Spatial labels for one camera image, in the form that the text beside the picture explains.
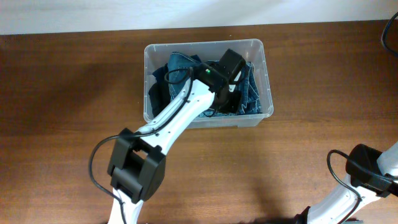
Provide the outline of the blue denim jeans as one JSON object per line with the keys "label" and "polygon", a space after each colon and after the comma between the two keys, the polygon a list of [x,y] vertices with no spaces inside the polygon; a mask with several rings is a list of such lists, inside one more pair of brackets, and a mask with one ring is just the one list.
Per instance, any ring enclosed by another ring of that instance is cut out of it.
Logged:
{"label": "blue denim jeans", "polygon": [[[201,60],[197,55],[187,56],[180,52],[172,52],[169,57],[167,69],[175,70],[179,68],[193,67],[200,62]],[[215,112],[213,109],[208,109],[199,114],[199,118],[262,113],[259,92],[254,79],[254,65],[251,62],[246,62],[246,65],[241,72],[244,73],[246,77],[234,88],[242,93],[241,104],[238,106],[238,111],[236,113],[224,114],[218,111]]]}

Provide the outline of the black Nike garment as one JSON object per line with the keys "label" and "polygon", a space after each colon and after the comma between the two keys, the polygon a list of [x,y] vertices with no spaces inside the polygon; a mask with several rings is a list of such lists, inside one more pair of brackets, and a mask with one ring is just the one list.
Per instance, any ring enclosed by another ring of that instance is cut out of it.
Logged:
{"label": "black Nike garment", "polygon": [[169,84],[164,81],[165,74],[168,71],[168,66],[165,64],[152,73],[156,82],[151,86],[148,94],[154,117],[170,103]]}

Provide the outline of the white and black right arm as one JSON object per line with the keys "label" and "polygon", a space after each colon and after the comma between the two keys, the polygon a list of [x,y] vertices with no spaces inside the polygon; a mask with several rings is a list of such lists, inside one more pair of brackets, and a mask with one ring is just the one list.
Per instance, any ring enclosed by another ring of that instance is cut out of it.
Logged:
{"label": "white and black right arm", "polygon": [[[333,154],[346,159],[344,179],[331,166]],[[397,144],[384,152],[364,144],[355,146],[350,154],[332,149],[326,163],[338,185],[321,202],[297,214],[294,223],[344,223],[364,206],[397,195]]]}

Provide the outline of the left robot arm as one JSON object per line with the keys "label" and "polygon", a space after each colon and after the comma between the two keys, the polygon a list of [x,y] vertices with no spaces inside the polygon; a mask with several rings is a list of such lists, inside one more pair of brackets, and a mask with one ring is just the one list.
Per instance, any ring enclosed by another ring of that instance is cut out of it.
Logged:
{"label": "left robot arm", "polygon": [[237,112],[242,93],[230,86],[246,77],[245,65],[240,54],[228,49],[217,62],[194,63],[165,74],[165,83],[181,88],[178,95],[150,123],[115,136],[107,170],[114,198],[110,223],[137,222],[143,203],[164,179],[168,151],[198,115],[210,108]]}

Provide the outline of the clear plastic storage bin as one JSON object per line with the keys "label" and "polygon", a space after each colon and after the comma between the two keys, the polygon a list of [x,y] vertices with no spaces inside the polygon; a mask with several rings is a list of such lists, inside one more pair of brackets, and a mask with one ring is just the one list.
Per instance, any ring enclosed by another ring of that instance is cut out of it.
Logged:
{"label": "clear plastic storage bin", "polygon": [[263,43],[259,39],[224,40],[214,42],[189,42],[174,44],[150,44],[144,49],[144,111],[143,117],[150,123],[154,115],[149,98],[149,90],[156,83],[152,73],[169,61],[172,52],[181,52],[186,55],[197,55],[203,61],[218,60],[227,49],[242,55],[245,61],[251,62],[254,68],[254,83],[259,92],[261,114],[241,116],[224,116],[211,118],[196,118],[190,125],[193,128],[220,128],[228,126],[253,127],[274,112],[271,88],[266,65]]}

